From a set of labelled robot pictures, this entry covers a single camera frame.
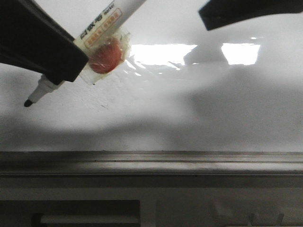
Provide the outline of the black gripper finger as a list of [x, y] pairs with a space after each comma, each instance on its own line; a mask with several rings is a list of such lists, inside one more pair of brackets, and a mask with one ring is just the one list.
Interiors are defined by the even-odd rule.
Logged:
[[0, 2], [0, 62], [73, 82], [88, 62], [74, 38], [34, 0]]
[[210, 31], [252, 18], [302, 11], [301, 0], [210, 0], [198, 14]]

